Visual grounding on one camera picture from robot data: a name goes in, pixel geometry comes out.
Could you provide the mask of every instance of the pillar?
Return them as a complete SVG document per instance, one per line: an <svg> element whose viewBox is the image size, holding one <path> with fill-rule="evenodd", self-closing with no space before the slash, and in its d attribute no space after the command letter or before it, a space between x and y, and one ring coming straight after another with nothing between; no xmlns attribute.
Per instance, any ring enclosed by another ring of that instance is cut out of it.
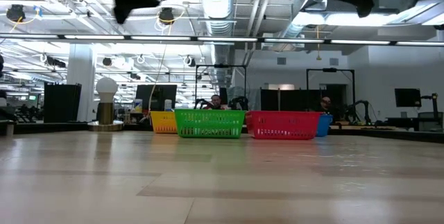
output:
<svg viewBox="0 0 444 224"><path fill-rule="evenodd" d="M82 85L77 121L92 121L96 54L91 44L71 44L69 48L67 84Z"/></svg>

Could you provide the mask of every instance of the ceiling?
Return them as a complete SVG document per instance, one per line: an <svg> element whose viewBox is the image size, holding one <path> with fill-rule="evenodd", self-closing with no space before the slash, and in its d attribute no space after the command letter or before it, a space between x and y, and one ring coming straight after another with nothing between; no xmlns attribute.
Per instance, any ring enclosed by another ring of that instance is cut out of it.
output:
<svg viewBox="0 0 444 224"><path fill-rule="evenodd" d="M259 8L265 0L260 0ZM276 35L283 31L298 14L294 11L296 0L269 0L264 16L256 19L254 23L260 24L257 35ZM409 0L379 0L385 8L399 8ZM18 24L6 17L7 10L12 4L24 5L26 24ZM246 36L250 14L254 9L254 0L234 0L233 22L234 36ZM0 33L46 33L46 34L95 34L95 35L208 35L202 0L166 0L162 2L162 8L173 8L177 20L168 28L158 23L157 15L160 8L145 8L134 10L123 25L116 23L112 8L114 0L0 0ZM309 38L334 38L349 40L428 40L435 36L436 31L432 26L420 24L396 24L393 26L344 26L341 22L321 24L318 26L306 26L301 34ZM42 81L63 82L66 80L66 71L60 69L58 73L38 72L54 69L48 67L42 60L45 53L69 65L69 43L59 42L30 42L23 40L0 40L0 51L5 60L5 69L36 70L25 74L14 73L6 76L4 83L16 84L17 82L41 84ZM356 46L306 44L297 51L312 51L320 48L322 51L342 51L343 55L349 55L356 51ZM204 45L178 45L169 44L94 44L97 53L97 76L109 76L118 83L127 83L128 87L121 93L127 94L128 90L134 91L130 83L153 82L156 75L147 75L140 80L133 80L128 74L112 74L113 71L127 69L122 64L107 67L103 65L104 58L118 60L119 63L130 64L129 69L137 71L157 72L159 67L162 72L170 72L175 75L161 75L160 82L193 82L194 68L184 62L184 58L194 58L198 64L214 64L213 47ZM244 49L243 45L236 45L236 49ZM202 84L207 88L202 93L217 92L218 87L212 86L216 81L211 76L204 76Z"/></svg>

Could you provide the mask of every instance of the black metal frame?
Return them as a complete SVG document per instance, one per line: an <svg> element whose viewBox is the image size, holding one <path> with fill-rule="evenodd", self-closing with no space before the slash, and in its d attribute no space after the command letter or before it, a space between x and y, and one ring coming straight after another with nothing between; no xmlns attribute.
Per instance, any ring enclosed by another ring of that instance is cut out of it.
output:
<svg viewBox="0 0 444 224"><path fill-rule="evenodd" d="M309 100L309 90L310 90L310 86L309 86L309 73L310 71L322 71L322 72L326 72L326 73L336 73L338 71L348 71L352 74L352 93L353 93L353 105L356 103L356 85L355 85L355 71L354 69L336 69L336 68L324 68L324 69L306 69L305 70L305 75L306 75L306 79L307 79L307 106L310 104Z"/></svg>
<svg viewBox="0 0 444 224"><path fill-rule="evenodd" d="M213 68L244 68L244 96L247 97L247 66L246 65L228 65L228 64L197 64L196 65L196 84L194 87L194 101L197 100L197 77L199 76L198 69L200 67L213 67Z"/></svg>

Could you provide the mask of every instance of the green basket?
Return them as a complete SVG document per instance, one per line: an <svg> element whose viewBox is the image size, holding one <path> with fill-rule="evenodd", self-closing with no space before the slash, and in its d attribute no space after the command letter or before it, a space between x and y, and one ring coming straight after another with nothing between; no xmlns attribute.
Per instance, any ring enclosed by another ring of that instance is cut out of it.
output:
<svg viewBox="0 0 444 224"><path fill-rule="evenodd" d="M175 110L181 137L240 138L245 112L241 110Z"/></svg>

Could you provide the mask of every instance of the plastic basket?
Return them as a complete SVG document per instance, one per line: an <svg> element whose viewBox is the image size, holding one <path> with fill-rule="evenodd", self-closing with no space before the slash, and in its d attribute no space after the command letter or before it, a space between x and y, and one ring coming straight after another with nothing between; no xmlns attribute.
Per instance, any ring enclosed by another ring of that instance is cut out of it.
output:
<svg viewBox="0 0 444 224"><path fill-rule="evenodd" d="M317 137L325 137L328 135L328 129L330 128L330 123L332 120L333 116L328 114L322 114L319 117L318 131L316 131Z"/></svg>
<svg viewBox="0 0 444 224"><path fill-rule="evenodd" d="M176 110L181 137L239 138L245 112L241 110Z"/></svg>
<svg viewBox="0 0 444 224"><path fill-rule="evenodd" d="M256 139L313 139L321 114L321 112L247 112L248 133Z"/></svg>
<svg viewBox="0 0 444 224"><path fill-rule="evenodd" d="M154 133L177 133L174 112L151 112Z"/></svg>

